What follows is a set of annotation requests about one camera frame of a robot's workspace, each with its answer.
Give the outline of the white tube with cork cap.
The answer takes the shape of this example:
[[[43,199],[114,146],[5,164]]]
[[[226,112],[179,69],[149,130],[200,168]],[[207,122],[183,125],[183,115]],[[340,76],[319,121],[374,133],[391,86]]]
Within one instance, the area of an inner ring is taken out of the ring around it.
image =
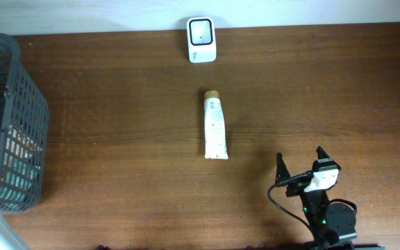
[[[219,93],[209,90],[204,97],[205,158],[227,160],[226,129]]]

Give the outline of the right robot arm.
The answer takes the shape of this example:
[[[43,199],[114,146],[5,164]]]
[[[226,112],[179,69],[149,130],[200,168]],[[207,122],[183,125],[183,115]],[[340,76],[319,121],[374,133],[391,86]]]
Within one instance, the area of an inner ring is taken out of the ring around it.
[[[268,189],[268,199],[280,210],[299,220],[311,232],[308,249],[381,249],[378,245],[355,245],[357,206],[345,199],[329,199],[327,191],[338,183],[341,166],[322,147],[316,149],[312,169],[291,176],[281,153],[276,154],[276,180]],[[285,187],[287,197],[299,196],[305,219],[279,205],[272,190]]]

